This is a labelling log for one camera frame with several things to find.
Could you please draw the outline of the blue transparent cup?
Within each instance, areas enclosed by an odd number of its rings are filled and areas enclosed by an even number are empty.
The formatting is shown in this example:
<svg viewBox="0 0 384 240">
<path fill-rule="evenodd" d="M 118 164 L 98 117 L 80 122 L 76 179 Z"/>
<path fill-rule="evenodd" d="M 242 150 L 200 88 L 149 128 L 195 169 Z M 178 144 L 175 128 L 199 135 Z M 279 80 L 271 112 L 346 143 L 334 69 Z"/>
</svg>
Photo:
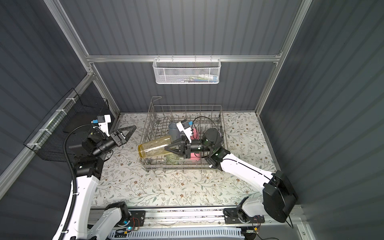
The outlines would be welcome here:
<svg viewBox="0 0 384 240">
<path fill-rule="evenodd" d="M 175 141 L 181 137 L 180 131 L 175 122 L 171 122 L 168 126 L 169 136 L 171 137 L 171 141 Z"/>
</svg>

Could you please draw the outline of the green transparent cup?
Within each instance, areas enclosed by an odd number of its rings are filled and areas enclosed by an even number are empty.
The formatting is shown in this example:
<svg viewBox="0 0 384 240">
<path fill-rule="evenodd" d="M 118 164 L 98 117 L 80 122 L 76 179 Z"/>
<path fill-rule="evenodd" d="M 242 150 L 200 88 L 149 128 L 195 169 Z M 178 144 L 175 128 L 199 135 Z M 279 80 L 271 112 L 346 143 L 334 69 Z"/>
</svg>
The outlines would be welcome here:
<svg viewBox="0 0 384 240">
<path fill-rule="evenodd" d="M 166 155 L 166 165 L 179 165 L 180 157 L 175 154 Z"/>
</svg>

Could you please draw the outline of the pink plastic cup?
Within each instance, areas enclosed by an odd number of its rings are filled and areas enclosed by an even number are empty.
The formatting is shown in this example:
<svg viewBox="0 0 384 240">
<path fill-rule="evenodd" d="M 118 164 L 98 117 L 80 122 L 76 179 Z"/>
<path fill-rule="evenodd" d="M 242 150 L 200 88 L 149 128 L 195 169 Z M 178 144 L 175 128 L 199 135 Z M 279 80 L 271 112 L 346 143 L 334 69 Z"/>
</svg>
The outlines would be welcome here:
<svg viewBox="0 0 384 240">
<path fill-rule="evenodd" d="M 191 161 L 200 161 L 201 160 L 201 155 L 199 153 L 191 153 L 190 157 Z"/>
<path fill-rule="evenodd" d="M 192 140 L 197 140 L 199 139 L 199 132 L 197 129 L 193 129 L 193 135 L 191 136 Z"/>
</svg>

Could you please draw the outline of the yellow transparent cup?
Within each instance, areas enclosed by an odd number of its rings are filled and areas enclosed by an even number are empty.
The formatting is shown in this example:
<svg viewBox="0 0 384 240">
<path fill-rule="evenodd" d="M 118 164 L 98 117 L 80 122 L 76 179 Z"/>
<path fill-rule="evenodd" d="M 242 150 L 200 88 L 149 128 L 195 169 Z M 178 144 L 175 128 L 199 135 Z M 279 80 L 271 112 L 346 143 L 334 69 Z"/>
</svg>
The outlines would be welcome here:
<svg viewBox="0 0 384 240">
<path fill-rule="evenodd" d="M 155 158 L 171 154 L 165 147 L 171 144 L 171 136 L 158 138 L 138 146 L 139 156 L 142 159 Z"/>
</svg>

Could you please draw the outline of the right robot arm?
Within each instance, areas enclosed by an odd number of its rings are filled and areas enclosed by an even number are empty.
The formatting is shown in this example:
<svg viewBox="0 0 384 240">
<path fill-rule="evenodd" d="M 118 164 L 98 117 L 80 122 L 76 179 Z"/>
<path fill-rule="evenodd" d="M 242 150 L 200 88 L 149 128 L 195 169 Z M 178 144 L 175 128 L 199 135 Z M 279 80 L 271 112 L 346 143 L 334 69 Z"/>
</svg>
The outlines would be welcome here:
<svg viewBox="0 0 384 240">
<path fill-rule="evenodd" d="M 257 189 L 262 194 L 263 201 L 245 197 L 236 208 L 240 222 L 248 223 L 261 215 L 269 215 L 279 223 L 290 220 L 298 195 L 288 177 L 282 171 L 265 171 L 240 160 L 223 147 L 223 138 L 217 129 L 208 129 L 200 139 L 182 134 L 181 138 L 164 149 L 186 159 L 194 153 L 205 154 L 204 158 L 210 168 L 229 173 Z"/>
</svg>

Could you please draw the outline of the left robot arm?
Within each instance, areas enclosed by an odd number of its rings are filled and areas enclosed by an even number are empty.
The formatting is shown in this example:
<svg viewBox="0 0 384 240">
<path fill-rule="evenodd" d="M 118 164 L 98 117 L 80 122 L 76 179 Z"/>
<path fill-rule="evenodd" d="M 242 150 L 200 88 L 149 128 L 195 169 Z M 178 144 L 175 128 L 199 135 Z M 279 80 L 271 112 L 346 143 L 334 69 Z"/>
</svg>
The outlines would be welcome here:
<svg viewBox="0 0 384 240">
<path fill-rule="evenodd" d="M 106 155 L 126 144 L 137 127 L 120 128 L 110 134 L 91 124 L 87 124 L 86 128 L 89 134 L 82 142 L 86 154 L 76 156 L 75 163 L 71 162 L 67 150 L 71 133 L 63 142 L 63 152 L 72 178 L 71 192 L 54 240 L 106 240 L 115 226 L 127 228 L 128 231 L 135 227 L 125 202 L 108 205 L 91 228 L 88 227 L 88 220 Z"/>
</svg>

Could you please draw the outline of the floral table mat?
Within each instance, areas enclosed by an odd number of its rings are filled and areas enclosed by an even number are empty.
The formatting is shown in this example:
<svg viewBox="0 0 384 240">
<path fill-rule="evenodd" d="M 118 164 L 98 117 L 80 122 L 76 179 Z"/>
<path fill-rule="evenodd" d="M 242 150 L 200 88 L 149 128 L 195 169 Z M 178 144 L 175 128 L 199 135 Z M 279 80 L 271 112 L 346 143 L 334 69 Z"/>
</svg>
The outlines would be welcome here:
<svg viewBox="0 0 384 240">
<path fill-rule="evenodd" d="M 146 114 L 123 114 L 119 127 L 135 125 L 127 144 L 114 150 L 103 168 L 93 207 L 124 201 L 128 206 L 229 206 L 243 198 L 263 200 L 262 194 L 241 179 L 217 170 L 145 171 L 138 145 Z M 224 114 L 229 151 L 260 169 L 274 172 L 276 166 L 254 113 Z"/>
</svg>

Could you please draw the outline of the items in white basket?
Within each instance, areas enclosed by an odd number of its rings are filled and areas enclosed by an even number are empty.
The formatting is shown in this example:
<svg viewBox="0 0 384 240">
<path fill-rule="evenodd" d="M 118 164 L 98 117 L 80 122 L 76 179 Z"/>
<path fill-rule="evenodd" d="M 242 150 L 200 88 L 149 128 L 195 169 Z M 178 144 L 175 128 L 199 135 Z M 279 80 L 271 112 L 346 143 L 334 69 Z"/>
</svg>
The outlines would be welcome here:
<svg viewBox="0 0 384 240">
<path fill-rule="evenodd" d="M 179 79 L 179 81 L 184 83 L 218 83 L 219 82 L 219 76 L 217 75 L 210 75 L 210 74 L 203 74 L 203 75 L 193 75 L 193 76 L 187 76 L 182 79 Z"/>
</svg>

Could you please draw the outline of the white mesh wall basket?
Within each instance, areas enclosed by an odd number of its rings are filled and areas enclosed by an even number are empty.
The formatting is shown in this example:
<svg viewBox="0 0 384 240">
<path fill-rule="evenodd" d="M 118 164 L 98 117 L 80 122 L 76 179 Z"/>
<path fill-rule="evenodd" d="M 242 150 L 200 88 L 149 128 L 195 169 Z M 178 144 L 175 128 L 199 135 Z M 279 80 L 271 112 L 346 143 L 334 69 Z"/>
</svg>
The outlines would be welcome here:
<svg viewBox="0 0 384 240">
<path fill-rule="evenodd" d="M 221 67 L 222 63 L 220 60 L 209 60 L 205 62 L 177 62 L 173 60 L 165 62 L 155 59 L 153 61 L 155 80 L 156 83 L 160 85 L 214 85 L 213 83 L 184 83 L 179 81 L 179 79 L 193 75 L 210 74 L 219 76 L 220 82 Z"/>
</svg>

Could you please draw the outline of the aluminium mounting rail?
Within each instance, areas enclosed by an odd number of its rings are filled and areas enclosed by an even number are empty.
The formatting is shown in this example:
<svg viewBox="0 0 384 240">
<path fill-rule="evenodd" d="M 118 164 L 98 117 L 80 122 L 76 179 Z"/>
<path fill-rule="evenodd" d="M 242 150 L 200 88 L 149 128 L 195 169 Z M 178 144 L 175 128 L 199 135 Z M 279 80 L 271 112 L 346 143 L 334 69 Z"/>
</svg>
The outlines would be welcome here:
<svg viewBox="0 0 384 240">
<path fill-rule="evenodd" d="M 140 228 L 176 228 L 176 227 L 234 227 L 234 226 L 251 226 L 251 224 L 243 224 L 238 221 L 238 224 L 227 225 L 228 218 L 224 214 L 224 209 L 236 208 L 235 206 L 211 206 L 211 207 L 129 207 L 131 214 L 135 218 L 140 219 L 142 226 Z M 104 208 L 91 208 L 89 217 L 86 218 L 86 224 L 95 224 L 103 215 Z M 138 212 L 144 212 L 143 219 Z M 289 224 L 300 225 L 308 224 L 307 217 L 300 205 L 296 205 L 290 213 L 290 218 L 287 221 Z M 279 223 L 272 217 L 265 215 L 263 226 L 283 225 L 287 222 Z"/>
</svg>

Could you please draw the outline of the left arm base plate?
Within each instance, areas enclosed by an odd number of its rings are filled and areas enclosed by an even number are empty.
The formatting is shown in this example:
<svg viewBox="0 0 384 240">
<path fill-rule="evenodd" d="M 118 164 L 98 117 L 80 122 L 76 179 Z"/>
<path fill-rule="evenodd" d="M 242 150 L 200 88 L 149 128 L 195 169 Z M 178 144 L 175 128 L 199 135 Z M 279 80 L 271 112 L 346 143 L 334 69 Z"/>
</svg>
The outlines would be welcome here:
<svg viewBox="0 0 384 240">
<path fill-rule="evenodd" d="M 139 228 L 144 226 L 146 219 L 145 211 L 130 211 L 131 216 L 129 219 L 122 220 L 121 222 L 115 224 L 115 228 Z"/>
</svg>

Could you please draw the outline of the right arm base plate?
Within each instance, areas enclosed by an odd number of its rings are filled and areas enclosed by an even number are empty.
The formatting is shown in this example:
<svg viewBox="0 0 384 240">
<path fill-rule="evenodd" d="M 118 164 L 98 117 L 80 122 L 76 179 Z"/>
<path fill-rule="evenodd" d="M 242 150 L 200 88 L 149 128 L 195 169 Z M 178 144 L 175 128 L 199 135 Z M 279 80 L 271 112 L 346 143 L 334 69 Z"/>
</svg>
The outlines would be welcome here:
<svg viewBox="0 0 384 240">
<path fill-rule="evenodd" d="M 244 211 L 238 210 L 237 208 L 224 208 L 223 209 L 225 224 L 263 224 L 265 218 L 263 215 L 256 215 L 249 217 Z"/>
</svg>

